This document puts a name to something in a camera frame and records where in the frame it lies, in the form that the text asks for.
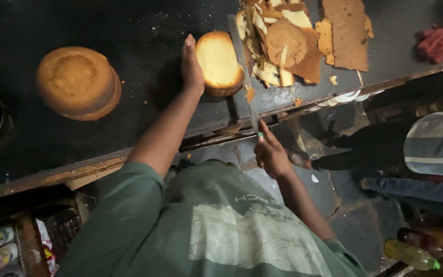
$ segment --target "stone floor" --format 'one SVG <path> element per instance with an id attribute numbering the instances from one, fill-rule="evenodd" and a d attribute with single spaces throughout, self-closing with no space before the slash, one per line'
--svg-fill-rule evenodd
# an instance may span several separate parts
<path id="1" fill-rule="evenodd" d="M 369 124 L 360 103 L 344 104 L 285 121 L 273 127 L 273 133 L 287 149 L 300 149 L 309 156 L 337 153 L 318 140 L 331 120 L 336 121 L 340 134 L 350 135 Z M 188 159 L 200 163 L 216 158 L 232 162 L 283 202 L 275 180 L 255 162 L 255 137 L 180 153 L 174 164 Z M 395 261 L 384 255 L 384 243 L 396 237 L 405 226 L 403 213 L 396 199 L 388 199 L 373 192 L 361 190 L 348 171 L 309 171 L 294 166 L 304 181 L 312 199 L 326 217 L 342 244 L 363 264 L 369 276 L 375 276 Z"/>

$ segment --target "black table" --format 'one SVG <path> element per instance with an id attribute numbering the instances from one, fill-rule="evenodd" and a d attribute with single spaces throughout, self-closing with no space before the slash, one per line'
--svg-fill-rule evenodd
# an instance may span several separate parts
<path id="1" fill-rule="evenodd" d="M 318 1 L 305 1 L 312 22 L 319 20 Z M 375 38 L 370 41 L 370 71 L 365 86 L 439 65 L 417 60 L 414 34 L 443 24 L 443 0 L 365 0 Z M 131 148 L 157 119 L 181 87 L 180 49 L 184 37 L 228 30 L 226 16 L 238 1 L 207 0 L 0 0 L 0 98 L 8 117 L 0 135 L 0 183 L 46 170 L 114 157 Z M 35 90 L 42 57 L 62 46 L 84 46 L 105 55 L 125 82 L 120 103 L 93 122 L 67 119 L 49 110 Z M 264 89 L 256 87 L 260 113 L 355 90 L 356 71 L 325 65 L 319 85 Z M 336 75 L 338 85 L 329 82 Z M 247 120 L 242 93 L 235 97 L 203 95 L 186 136 Z"/>

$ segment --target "knife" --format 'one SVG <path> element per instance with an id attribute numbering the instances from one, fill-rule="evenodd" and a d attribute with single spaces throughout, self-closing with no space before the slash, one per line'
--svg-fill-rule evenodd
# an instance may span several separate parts
<path id="1" fill-rule="evenodd" d="M 237 56 L 237 62 L 242 66 L 244 70 L 244 82 L 243 88 L 246 91 L 252 88 L 250 83 L 250 75 L 249 70 L 247 69 L 246 58 L 244 56 L 244 49 L 242 48 L 242 40 L 240 39 L 239 28 L 237 27 L 237 21 L 235 20 L 235 15 L 228 15 L 228 29 L 230 30 L 230 37 L 232 38 L 233 48 L 235 49 L 235 54 Z M 248 103 L 249 106 L 249 115 L 250 115 L 250 123 L 259 137 L 262 137 L 262 132 L 259 131 L 259 115 L 257 113 L 257 108 L 255 106 L 255 99 L 252 99 Z"/>

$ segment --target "black pants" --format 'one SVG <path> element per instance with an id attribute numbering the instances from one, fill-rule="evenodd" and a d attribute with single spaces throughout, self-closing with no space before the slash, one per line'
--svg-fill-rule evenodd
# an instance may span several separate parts
<path id="1" fill-rule="evenodd" d="M 403 163 L 403 144 L 416 120 L 379 123 L 359 129 L 353 135 L 343 135 L 336 139 L 335 146 L 351 150 L 313 160 L 312 167 L 316 170 L 385 170 Z"/>

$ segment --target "striped shirt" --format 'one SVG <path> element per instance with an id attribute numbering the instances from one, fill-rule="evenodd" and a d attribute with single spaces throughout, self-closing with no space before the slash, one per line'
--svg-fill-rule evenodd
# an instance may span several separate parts
<path id="1" fill-rule="evenodd" d="M 418 120 L 404 143 L 406 165 L 417 173 L 443 175 L 443 112 Z"/>

